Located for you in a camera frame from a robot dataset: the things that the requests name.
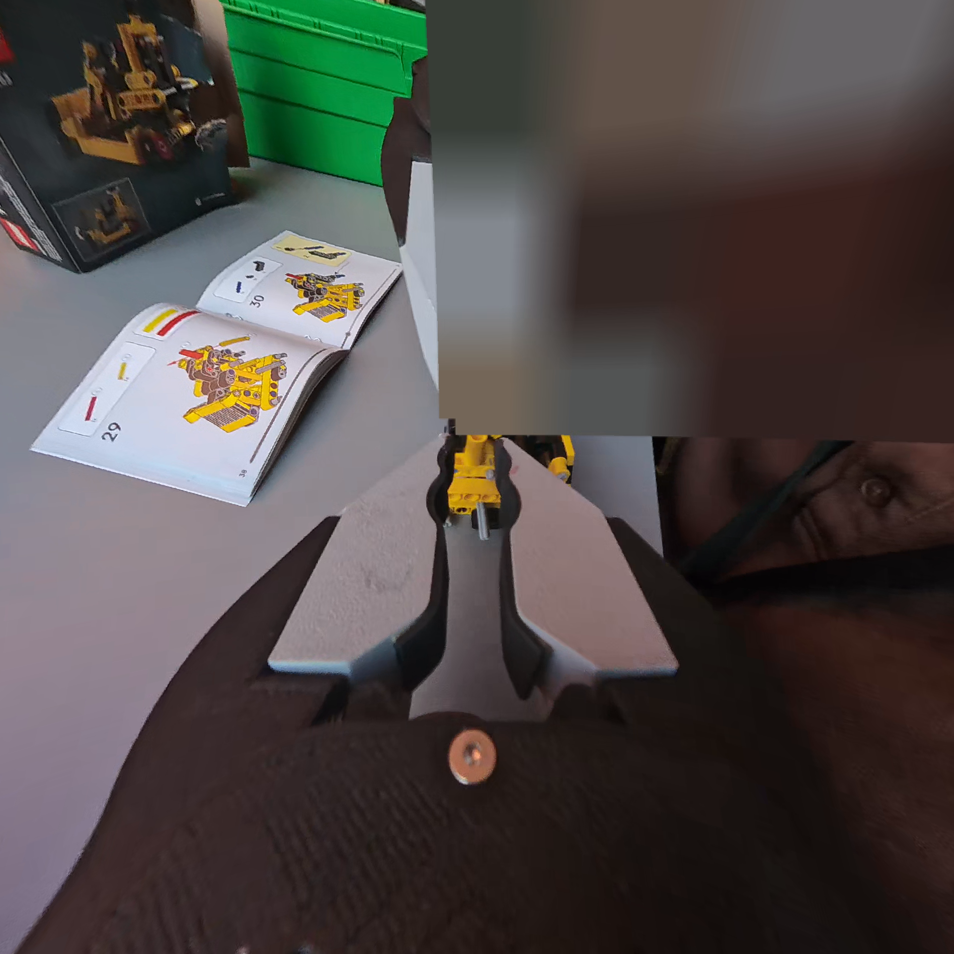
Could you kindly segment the dark lego set box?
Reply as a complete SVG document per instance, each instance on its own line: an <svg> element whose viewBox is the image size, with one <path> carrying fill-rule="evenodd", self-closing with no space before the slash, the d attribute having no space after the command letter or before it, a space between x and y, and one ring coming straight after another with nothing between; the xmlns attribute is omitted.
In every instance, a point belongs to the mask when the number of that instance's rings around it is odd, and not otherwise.
<svg viewBox="0 0 954 954"><path fill-rule="evenodd" d="M76 273L234 202L247 161L199 2L3 1L2 229Z"/></svg>

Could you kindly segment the yellow and black lego model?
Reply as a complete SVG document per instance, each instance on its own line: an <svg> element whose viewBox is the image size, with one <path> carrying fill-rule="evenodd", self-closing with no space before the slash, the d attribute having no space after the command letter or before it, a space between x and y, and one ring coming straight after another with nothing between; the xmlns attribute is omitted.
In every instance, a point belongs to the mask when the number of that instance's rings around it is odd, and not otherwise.
<svg viewBox="0 0 954 954"><path fill-rule="evenodd" d="M449 435L453 476L447 491L448 518L469 518L482 541L499 528L501 495L496 483L495 443L500 434ZM508 435L541 466L571 482L575 449L569 435Z"/></svg>

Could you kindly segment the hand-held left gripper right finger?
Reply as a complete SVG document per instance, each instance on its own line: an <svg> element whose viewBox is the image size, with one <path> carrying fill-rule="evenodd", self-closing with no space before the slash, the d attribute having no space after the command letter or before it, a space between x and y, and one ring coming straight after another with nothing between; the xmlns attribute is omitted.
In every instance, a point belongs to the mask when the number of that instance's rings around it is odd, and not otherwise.
<svg viewBox="0 0 954 954"><path fill-rule="evenodd" d="M498 490L502 650L518 698L674 675L676 656L604 514L508 438Z"/></svg>

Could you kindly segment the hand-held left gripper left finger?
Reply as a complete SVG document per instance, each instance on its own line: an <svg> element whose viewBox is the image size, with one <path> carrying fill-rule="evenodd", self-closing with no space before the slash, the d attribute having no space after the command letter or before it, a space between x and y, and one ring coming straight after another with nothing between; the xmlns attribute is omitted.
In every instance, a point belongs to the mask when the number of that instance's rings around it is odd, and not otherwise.
<svg viewBox="0 0 954 954"><path fill-rule="evenodd" d="M446 647L448 566L439 501L452 474L433 439L340 514L268 658L281 674L413 691Z"/></svg>

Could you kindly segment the lego instruction booklet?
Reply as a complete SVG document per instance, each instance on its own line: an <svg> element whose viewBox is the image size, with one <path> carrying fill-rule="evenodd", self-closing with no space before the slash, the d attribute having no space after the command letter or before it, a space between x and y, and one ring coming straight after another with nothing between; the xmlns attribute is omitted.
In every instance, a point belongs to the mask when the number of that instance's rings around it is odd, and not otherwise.
<svg viewBox="0 0 954 954"><path fill-rule="evenodd" d="M135 316L32 450L246 507L399 263L283 231Z"/></svg>

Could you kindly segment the green plastic bin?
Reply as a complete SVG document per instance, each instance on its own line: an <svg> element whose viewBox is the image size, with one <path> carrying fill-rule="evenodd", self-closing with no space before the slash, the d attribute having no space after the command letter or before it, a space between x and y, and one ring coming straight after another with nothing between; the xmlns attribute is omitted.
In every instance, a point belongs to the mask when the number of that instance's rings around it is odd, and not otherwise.
<svg viewBox="0 0 954 954"><path fill-rule="evenodd" d="M374 186L423 2L221 1L248 154Z"/></svg>

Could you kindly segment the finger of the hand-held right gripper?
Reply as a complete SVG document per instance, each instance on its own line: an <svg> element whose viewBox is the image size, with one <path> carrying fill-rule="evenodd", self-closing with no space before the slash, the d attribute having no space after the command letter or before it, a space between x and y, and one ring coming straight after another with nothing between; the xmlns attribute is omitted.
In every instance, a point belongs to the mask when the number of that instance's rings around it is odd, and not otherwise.
<svg viewBox="0 0 954 954"><path fill-rule="evenodd" d="M439 388L433 166L429 161L413 160L410 169L400 261L423 359L435 388Z"/></svg>

